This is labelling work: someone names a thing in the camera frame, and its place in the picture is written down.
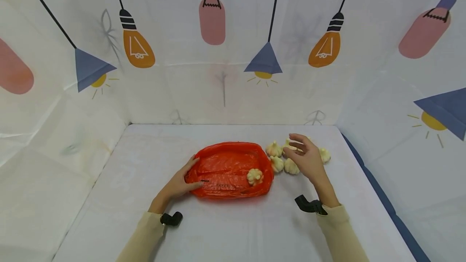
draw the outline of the light bulb illustration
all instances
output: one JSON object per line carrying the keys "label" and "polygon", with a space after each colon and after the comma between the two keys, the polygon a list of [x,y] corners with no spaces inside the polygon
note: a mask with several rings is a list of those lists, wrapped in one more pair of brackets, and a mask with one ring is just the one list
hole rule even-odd
{"label": "light bulb illustration", "polygon": [[[465,140],[466,110],[464,103],[466,103],[466,88],[416,100],[414,103],[423,110],[420,120],[428,128],[438,132],[448,129],[460,140]],[[414,115],[408,114],[408,116],[419,119]],[[413,127],[422,127],[422,125],[413,125]],[[444,148],[439,133],[437,138]]]}
{"label": "light bulb illustration", "polygon": [[341,9],[346,0],[340,5],[340,10],[332,17],[327,32],[322,36],[309,54],[307,62],[315,68],[325,67],[333,63],[340,53],[340,30],[343,26],[344,16]]}
{"label": "light bulb illustration", "polygon": [[199,22],[203,40],[211,45],[225,41],[225,8],[220,0],[202,0],[199,5]]}
{"label": "light bulb illustration", "polygon": [[49,13],[50,17],[52,17],[53,21],[61,30],[65,38],[68,39],[70,45],[74,48],[74,62],[76,64],[78,92],[81,92],[83,89],[92,85],[95,81],[101,78],[102,75],[105,75],[107,72],[116,69],[115,66],[77,48],[74,42],[71,41],[70,36],[68,36],[61,24],[56,19],[56,17],[52,14],[50,8],[45,4],[44,0],[39,1],[42,3],[46,11]]}
{"label": "light bulb illustration", "polygon": [[258,78],[256,84],[258,85],[264,80],[267,87],[269,87],[268,80],[278,83],[277,81],[271,79],[273,74],[282,73],[282,69],[280,68],[277,57],[275,56],[275,51],[273,51],[272,45],[270,44],[276,7],[277,0],[275,0],[273,3],[272,19],[270,20],[269,39],[267,40],[267,43],[244,70],[245,72],[254,72],[255,74],[255,77],[249,79],[248,82]]}
{"label": "light bulb illustration", "polygon": [[120,1],[120,21],[123,26],[123,45],[126,57],[132,66],[137,68],[150,68],[155,64],[155,55],[146,39],[136,29],[131,14],[123,8]]}
{"label": "light bulb illustration", "polygon": [[0,38],[0,87],[13,94],[25,94],[33,85],[31,69]]}
{"label": "light bulb illustration", "polygon": [[398,50],[409,59],[426,56],[450,26],[450,9],[456,0],[441,0],[435,8],[422,13],[401,40]]}
{"label": "light bulb illustration", "polygon": [[92,87],[95,88],[94,95],[92,96],[92,99],[94,99],[95,95],[97,94],[98,89],[100,88],[100,93],[103,95],[104,94],[104,84],[107,87],[111,87],[110,84],[106,83],[106,80],[120,80],[118,78],[108,78],[107,79],[107,74],[102,75],[100,78],[97,79],[94,83],[91,84]]}

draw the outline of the white tablecloth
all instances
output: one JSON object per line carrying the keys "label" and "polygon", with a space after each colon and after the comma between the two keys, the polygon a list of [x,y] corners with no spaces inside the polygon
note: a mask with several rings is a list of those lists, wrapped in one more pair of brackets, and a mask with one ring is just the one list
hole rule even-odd
{"label": "white tablecloth", "polygon": [[[283,144],[288,133],[310,136],[331,152],[328,176],[369,259],[414,262],[340,131],[321,125],[130,125],[53,261],[113,262],[151,200],[191,155],[226,141]],[[315,214],[294,202],[301,194],[317,198],[302,174],[280,173],[264,197],[213,202],[187,196],[169,209],[184,219],[168,229],[155,261],[331,261]]]}

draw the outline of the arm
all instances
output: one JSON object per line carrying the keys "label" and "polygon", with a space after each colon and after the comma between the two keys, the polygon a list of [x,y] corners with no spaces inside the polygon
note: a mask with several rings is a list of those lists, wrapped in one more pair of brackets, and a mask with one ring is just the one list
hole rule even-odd
{"label": "arm", "polygon": [[327,212],[326,216],[317,215],[318,224],[325,236],[333,261],[369,261],[353,231],[348,213],[344,206],[338,202],[331,183],[315,187],[323,208]]}
{"label": "arm", "polygon": [[116,262],[146,262],[150,258],[154,246],[163,236],[165,226],[160,223],[160,217],[168,204],[188,191],[200,188],[202,182],[187,184],[184,176],[199,159],[194,156],[181,168],[165,185],[162,191],[152,201],[149,209],[138,222],[126,246],[123,248]]}
{"label": "arm", "polygon": [[326,216],[318,214],[318,224],[322,229],[328,249],[334,262],[368,262],[343,205],[338,201],[333,186],[323,167],[317,148],[306,136],[290,134],[290,139],[300,143],[290,143],[302,152],[285,148],[285,154],[291,158],[300,171],[314,185],[319,200],[322,202]]}

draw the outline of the yellow light bulb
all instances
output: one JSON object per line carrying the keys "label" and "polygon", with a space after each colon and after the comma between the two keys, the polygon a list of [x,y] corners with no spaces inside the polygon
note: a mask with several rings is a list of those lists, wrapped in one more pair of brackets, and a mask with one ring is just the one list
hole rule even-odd
{"label": "yellow light bulb", "polygon": [[120,20],[123,26],[123,43],[129,62],[138,68],[150,68],[155,64],[155,56],[146,39],[136,30],[131,14],[120,10]]}
{"label": "yellow light bulb", "polygon": [[267,72],[254,72],[254,74],[259,77],[259,78],[262,78],[262,79],[270,79],[272,78],[272,74],[270,73],[267,73]]}
{"label": "yellow light bulb", "polygon": [[427,112],[422,112],[421,120],[432,130],[444,131],[447,129],[447,127],[445,127],[441,122],[433,118],[431,115],[427,114]]}
{"label": "yellow light bulb", "polygon": [[343,14],[337,13],[330,21],[327,32],[314,46],[309,54],[309,65],[320,68],[328,66],[340,53],[340,29],[343,25]]}
{"label": "yellow light bulb", "polygon": [[100,78],[98,78],[97,81],[92,83],[91,86],[95,88],[101,87],[102,85],[104,85],[106,79],[107,79],[107,74],[104,74]]}

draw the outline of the hand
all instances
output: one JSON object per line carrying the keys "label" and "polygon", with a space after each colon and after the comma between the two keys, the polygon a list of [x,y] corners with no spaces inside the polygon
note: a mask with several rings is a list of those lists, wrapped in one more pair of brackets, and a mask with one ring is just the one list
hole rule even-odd
{"label": "hand", "polygon": [[323,167],[319,148],[314,145],[306,136],[291,133],[290,139],[300,143],[290,142],[289,145],[300,149],[302,152],[284,148],[285,154],[293,160],[299,170],[307,179],[316,185],[316,183],[328,180],[327,174]]}
{"label": "hand", "polygon": [[180,170],[170,179],[170,181],[164,186],[164,188],[157,194],[150,205],[149,212],[162,214],[165,212],[166,207],[173,198],[180,197],[189,191],[201,188],[203,182],[186,183],[184,176],[188,173],[191,167],[199,161],[199,158],[195,159],[191,157]]}
{"label": "hand", "polygon": [[285,154],[296,163],[303,175],[314,185],[322,204],[328,207],[338,207],[340,202],[323,167],[319,148],[306,136],[300,134],[291,133],[290,139],[300,142],[290,142],[289,145],[302,152],[284,148]]}

